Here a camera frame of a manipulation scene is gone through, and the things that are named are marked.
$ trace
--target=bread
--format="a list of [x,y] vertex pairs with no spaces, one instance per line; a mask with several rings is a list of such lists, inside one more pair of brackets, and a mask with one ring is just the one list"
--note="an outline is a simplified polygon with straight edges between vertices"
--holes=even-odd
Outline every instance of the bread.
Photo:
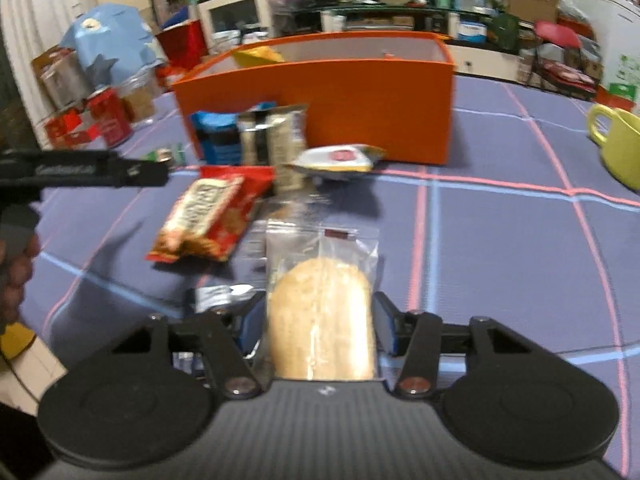
[[376,375],[371,288],[360,270],[312,258],[276,283],[269,300],[271,359],[281,378],[364,381]]

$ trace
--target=drawer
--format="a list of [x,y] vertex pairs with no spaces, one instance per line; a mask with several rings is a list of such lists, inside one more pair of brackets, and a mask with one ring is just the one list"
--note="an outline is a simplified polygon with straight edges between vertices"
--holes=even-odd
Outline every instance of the drawer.
[[447,47],[459,74],[473,74],[513,82],[518,79],[519,56],[469,46]]

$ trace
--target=tablecloth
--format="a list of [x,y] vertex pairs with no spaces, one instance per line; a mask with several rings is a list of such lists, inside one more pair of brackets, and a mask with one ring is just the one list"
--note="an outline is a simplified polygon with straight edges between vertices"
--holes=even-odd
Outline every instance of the tablecloth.
[[[137,132],[124,155],[187,142],[175,102],[163,99],[166,117]],[[588,107],[459,76],[449,164],[386,164],[371,178],[333,186],[328,221],[380,230],[378,288],[402,309],[445,322],[494,317],[602,380],[621,409],[607,459],[637,480],[640,198],[602,167],[586,138]],[[398,135],[420,142],[429,134],[428,116],[421,132],[403,132],[398,119]],[[196,164],[192,149],[188,162]],[[144,260],[194,178],[187,168],[164,189],[46,193],[43,252],[22,312],[64,364],[152,312],[179,316],[189,287],[250,279],[252,266],[241,258],[229,265]],[[383,360],[383,374],[392,378],[399,366]],[[459,374],[464,364],[446,358],[442,368]]]

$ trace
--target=glass shelf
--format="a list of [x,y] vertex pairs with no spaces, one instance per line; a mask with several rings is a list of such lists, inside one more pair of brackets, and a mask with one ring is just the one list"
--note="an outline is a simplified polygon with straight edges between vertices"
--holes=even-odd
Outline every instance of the glass shelf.
[[412,5],[387,5],[387,4],[358,4],[348,3],[339,4],[335,0],[318,0],[309,4],[306,7],[298,9],[294,14],[310,14],[313,12],[321,12],[323,10],[334,10],[335,12],[344,12],[347,14],[356,14],[359,12],[412,12],[416,14],[429,14],[432,12],[456,12],[458,14],[465,14],[471,16],[477,16],[479,18],[491,18],[490,14],[484,12],[474,12],[472,10],[459,10],[459,9],[443,9],[435,6],[412,6]]

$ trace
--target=orange storage box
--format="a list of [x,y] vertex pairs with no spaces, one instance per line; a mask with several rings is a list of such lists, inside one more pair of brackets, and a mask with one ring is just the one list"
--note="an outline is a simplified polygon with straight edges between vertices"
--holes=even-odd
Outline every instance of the orange storage box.
[[287,62],[240,68],[230,51],[174,84],[200,156],[191,114],[241,112],[258,102],[274,101],[309,106],[310,147],[372,144],[386,150],[388,160],[446,163],[455,63],[436,35],[338,32],[261,43],[265,44]]

